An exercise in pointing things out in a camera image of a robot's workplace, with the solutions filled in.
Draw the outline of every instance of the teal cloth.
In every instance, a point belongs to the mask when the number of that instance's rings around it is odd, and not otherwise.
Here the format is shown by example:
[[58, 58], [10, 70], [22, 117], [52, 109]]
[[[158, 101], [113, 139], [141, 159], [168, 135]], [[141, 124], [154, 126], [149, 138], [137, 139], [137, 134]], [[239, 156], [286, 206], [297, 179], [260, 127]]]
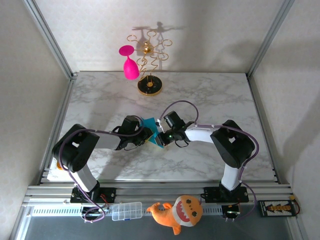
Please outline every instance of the teal cloth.
[[148, 119], [142, 118], [142, 122], [144, 127], [151, 129], [151, 131], [153, 132], [153, 135], [149, 138], [149, 141], [159, 146], [160, 148], [164, 148], [164, 146], [156, 143], [156, 136], [159, 134], [159, 132], [158, 132], [155, 118], [154, 117], [148, 118]]

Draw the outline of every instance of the circuit board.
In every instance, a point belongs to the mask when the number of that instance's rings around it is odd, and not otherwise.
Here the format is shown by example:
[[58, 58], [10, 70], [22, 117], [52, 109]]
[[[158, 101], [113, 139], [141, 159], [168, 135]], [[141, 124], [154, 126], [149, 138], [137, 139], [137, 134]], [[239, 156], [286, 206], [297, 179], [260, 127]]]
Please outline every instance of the circuit board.
[[296, 211], [291, 200], [258, 201], [262, 217], [294, 217]]

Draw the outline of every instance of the white marble countertop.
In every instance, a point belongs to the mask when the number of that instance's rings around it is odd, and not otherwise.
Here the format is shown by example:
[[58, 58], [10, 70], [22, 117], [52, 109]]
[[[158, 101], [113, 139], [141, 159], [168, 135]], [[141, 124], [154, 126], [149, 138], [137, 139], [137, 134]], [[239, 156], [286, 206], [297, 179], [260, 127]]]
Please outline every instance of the white marble countertop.
[[[222, 124], [234, 120], [260, 144], [258, 156], [244, 171], [244, 180], [273, 180], [271, 159], [244, 73], [169, 73], [154, 74], [163, 82], [162, 92], [143, 96], [137, 81], [128, 81], [123, 72], [81, 72], [76, 80], [60, 137], [74, 124], [111, 131], [127, 115], [145, 119], [160, 117], [177, 100], [188, 100], [199, 109], [199, 124]], [[176, 111], [185, 121], [196, 112], [187, 103]], [[170, 144], [164, 149], [147, 142], [131, 151], [95, 149], [88, 161], [98, 180], [207, 181], [220, 180], [224, 162], [213, 144], [191, 142], [186, 148]], [[47, 179], [70, 181], [53, 160]]]

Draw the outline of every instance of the wire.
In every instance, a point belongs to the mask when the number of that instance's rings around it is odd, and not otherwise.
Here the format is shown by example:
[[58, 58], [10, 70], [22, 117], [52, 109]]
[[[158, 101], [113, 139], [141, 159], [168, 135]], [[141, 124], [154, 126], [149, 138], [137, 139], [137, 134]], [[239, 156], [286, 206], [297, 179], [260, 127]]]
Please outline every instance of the wire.
[[134, 148], [130, 148], [130, 149], [126, 149], [126, 148], [123, 148], [123, 150], [125, 150], [125, 151], [131, 151], [131, 150], [133, 150], [133, 149], [136, 149], [138, 146], [136, 146], [136, 147], [134, 147]]
[[178, 140], [175, 140], [174, 143], [175, 143], [175, 145], [177, 145], [177, 146], [178, 146], [179, 148], [181, 148], [181, 149], [189, 146], [189, 143], [187, 143], [186, 141], [184, 141], [184, 142], [186, 143], [185, 146], [180, 146], [180, 145], [177, 143], [177, 141], [178, 141]]
[[240, 202], [237, 202], [237, 203], [231, 204], [230, 206], [237, 206], [237, 205], [239, 205], [239, 207], [240, 207]]
[[198, 118], [199, 118], [199, 110], [198, 108], [196, 107], [196, 105], [194, 105], [192, 102], [190, 101], [187, 101], [187, 100], [178, 100], [178, 101], [174, 101], [173, 103], [171, 103], [169, 106], [166, 107], [166, 109], [163, 111], [163, 113], [161, 114], [161, 116], [159, 117], [159, 120], [162, 119], [162, 117], [165, 115], [166, 111], [172, 106], [172, 105], [175, 105], [177, 103], [187, 103], [187, 104], [190, 104], [191, 106], [194, 107], [195, 111], [196, 111], [196, 118], [194, 120], [194, 124], [197, 124], [197, 121], [198, 121]]
[[253, 194], [254, 200], [253, 200], [253, 207], [251, 208], [251, 210], [250, 210], [247, 214], [236, 218], [235, 220], [237, 220], [237, 221], [239, 221], [239, 220], [241, 220], [241, 219], [244, 219], [244, 218], [250, 216], [250, 215], [253, 213], [253, 211], [255, 210], [256, 206], [257, 206], [257, 197], [256, 197], [256, 194], [255, 194], [255, 192], [253, 191], [253, 189], [252, 189], [248, 184], [246, 184], [245, 182], [242, 182], [242, 184], [245, 185], [248, 189], [250, 189], [250, 191], [251, 191], [252, 194]]
[[108, 207], [110, 207], [109, 203], [108, 203], [107, 200], [106, 200], [106, 195], [104, 195], [103, 193], [101, 193], [100, 198], [102, 198], [102, 200], [105, 202], [105, 205], [104, 205], [104, 206], [108, 205]]
[[298, 215], [300, 213], [300, 205], [296, 200], [295, 200], [295, 204], [298, 207], [298, 211], [295, 213], [295, 215]]
[[244, 172], [244, 170], [245, 170], [245, 167], [246, 167], [246, 165], [248, 164], [248, 162], [250, 162], [252, 159], [254, 159], [254, 158], [258, 155], [258, 153], [259, 153], [260, 146], [259, 146], [259, 143], [258, 143], [257, 139], [256, 139], [254, 136], [252, 136], [250, 133], [248, 133], [248, 132], [246, 132], [246, 131], [243, 131], [243, 130], [240, 130], [240, 129], [235, 128], [235, 127], [231, 127], [231, 126], [198, 124], [197, 127], [198, 127], [198, 128], [211, 128], [211, 129], [212, 129], [212, 128], [214, 128], [214, 129], [219, 129], [219, 128], [229, 129], [229, 130], [232, 130], [232, 131], [241, 133], [241, 134], [243, 134], [243, 135], [246, 135], [247, 137], [251, 138], [251, 139], [254, 141], [255, 146], [256, 146], [255, 152], [254, 152], [254, 154], [253, 154], [251, 157], [249, 157], [249, 158], [243, 163], [243, 165], [242, 165], [242, 167], [241, 167], [241, 170], [240, 170], [240, 173], [239, 173], [239, 176], [238, 176], [238, 180], [240, 181], [240, 180], [241, 180], [241, 177], [242, 177], [242, 174], [243, 174], [243, 172]]
[[[82, 132], [92, 132], [92, 133], [100, 133], [100, 134], [109, 134], [109, 135], [114, 135], [114, 136], [118, 136], [118, 137], [133, 137], [135, 135], [138, 135], [139, 133], [141, 133], [141, 131], [143, 130], [143, 127], [144, 127], [144, 123], [141, 119], [141, 117], [139, 116], [136, 116], [136, 115], [132, 115], [133, 117], [137, 118], [139, 121], [140, 121], [140, 130], [138, 130], [137, 132], [133, 133], [133, 134], [119, 134], [119, 133], [116, 133], [116, 132], [109, 132], [109, 131], [102, 131], [102, 130], [94, 130], [94, 129], [86, 129], [86, 128], [83, 128], [83, 129], [79, 129], [79, 130], [76, 130], [74, 131], [73, 133], [71, 133], [69, 136], [67, 136], [65, 138], [65, 140], [62, 142], [61, 144], [61, 147], [59, 149], [59, 154], [58, 154], [58, 162], [62, 168], [62, 170], [68, 172], [68, 175], [70, 176], [70, 178], [72, 179], [72, 181], [74, 181], [76, 187], [79, 189], [79, 191], [83, 194], [83, 196], [86, 198], [86, 200], [93, 204], [94, 207], [90, 208], [88, 211], [85, 212], [84, 214], [84, 222], [90, 222], [90, 223], [94, 223], [94, 222], [98, 222], [102, 219], [105, 218], [106, 216], [106, 213], [105, 211], [103, 210], [103, 208], [101, 206], [99, 206], [96, 202], [94, 202], [93, 200], [91, 200], [91, 198], [89, 197], [89, 195], [81, 188], [81, 186], [79, 185], [79, 183], [77, 182], [77, 180], [74, 178], [74, 176], [71, 174], [70, 170], [68, 168], [66, 168], [63, 163], [62, 163], [62, 152], [63, 152], [63, 149], [64, 147], [66, 146], [66, 144], [77, 134], [79, 133], [82, 133]], [[96, 219], [93, 219], [93, 220], [88, 220], [87, 219], [87, 214], [90, 213], [91, 211], [93, 210], [97, 210], [99, 209], [101, 212], [102, 212], [102, 215], [100, 215], [99, 217], [97, 217]]]
[[204, 194], [204, 193], [201, 193], [201, 194], [200, 194], [200, 197], [201, 197], [201, 199], [204, 199], [204, 200], [207, 199], [207, 198], [205, 197], [205, 194]]

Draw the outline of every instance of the white wall panel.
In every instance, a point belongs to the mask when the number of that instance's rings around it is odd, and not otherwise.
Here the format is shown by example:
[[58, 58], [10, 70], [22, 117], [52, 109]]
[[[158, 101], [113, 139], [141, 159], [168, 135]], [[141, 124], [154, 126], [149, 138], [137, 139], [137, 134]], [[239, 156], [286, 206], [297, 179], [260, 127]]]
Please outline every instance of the white wall panel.
[[127, 36], [146, 37], [161, 22], [163, 38], [173, 41], [163, 70], [243, 73], [283, 0], [36, 2], [74, 70], [122, 71], [125, 58], [118, 49], [128, 44]]
[[319, 0], [296, 0], [254, 74], [280, 173], [300, 201], [311, 240], [320, 239], [319, 10]]
[[0, 239], [39, 172], [68, 80], [22, 0], [0, 0]]

